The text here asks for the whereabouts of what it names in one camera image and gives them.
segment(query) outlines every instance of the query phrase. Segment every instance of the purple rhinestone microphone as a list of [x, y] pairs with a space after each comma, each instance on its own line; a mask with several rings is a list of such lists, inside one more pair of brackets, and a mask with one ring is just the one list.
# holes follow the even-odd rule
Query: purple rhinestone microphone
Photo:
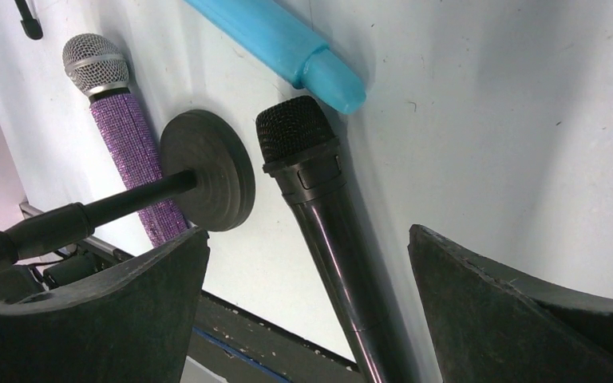
[[[96, 34], [71, 38], [62, 51], [67, 76], [90, 99], [90, 111], [127, 189], [162, 177], [152, 133], [128, 89], [125, 57]], [[171, 199], [137, 213], [154, 247], [187, 230], [187, 221]]]

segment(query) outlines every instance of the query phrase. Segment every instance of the blue plastic object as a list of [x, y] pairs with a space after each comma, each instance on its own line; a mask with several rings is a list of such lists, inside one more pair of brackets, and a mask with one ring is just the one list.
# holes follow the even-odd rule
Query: blue plastic object
[[366, 100], [361, 79], [328, 43], [272, 0], [185, 0], [297, 89], [341, 113]]

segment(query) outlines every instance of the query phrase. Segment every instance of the black clip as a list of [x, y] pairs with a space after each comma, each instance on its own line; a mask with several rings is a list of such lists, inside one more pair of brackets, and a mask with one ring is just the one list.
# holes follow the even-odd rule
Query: black clip
[[43, 30], [41, 29], [41, 23], [32, 16], [27, 0], [15, 0], [15, 5], [18, 6], [20, 15], [22, 16], [22, 28], [25, 30], [25, 34], [32, 40], [41, 40], [43, 38]]

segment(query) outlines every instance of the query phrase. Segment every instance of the microphone handle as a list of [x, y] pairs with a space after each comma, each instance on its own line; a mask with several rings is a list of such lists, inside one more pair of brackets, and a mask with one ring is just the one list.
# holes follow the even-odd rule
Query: microphone handle
[[349, 192], [291, 206], [363, 376], [407, 381]]
[[[90, 111], [107, 149], [130, 190], [160, 180], [159, 154], [144, 114], [127, 88], [113, 89], [90, 98]], [[172, 199], [138, 211], [154, 247], [187, 230], [187, 221]]]
[[291, 207], [358, 368], [368, 382], [411, 381], [340, 164], [329, 140], [264, 165]]

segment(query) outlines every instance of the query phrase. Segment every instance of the microphone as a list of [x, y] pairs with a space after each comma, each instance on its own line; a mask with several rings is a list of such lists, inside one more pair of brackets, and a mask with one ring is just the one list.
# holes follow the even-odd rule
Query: microphone
[[[62, 50], [67, 76], [90, 99], [90, 111], [128, 190], [161, 179], [152, 133], [128, 89], [128, 63], [120, 50], [97, 34], [71, 38]], [[187, 230], [171, 199], [137, 213], [154, 247]]]
[[298, 97], [261, 112], [256, 124], [263, 170], [295, 214], [358, 368], [370, 382], [409, 381], [323, 111]]

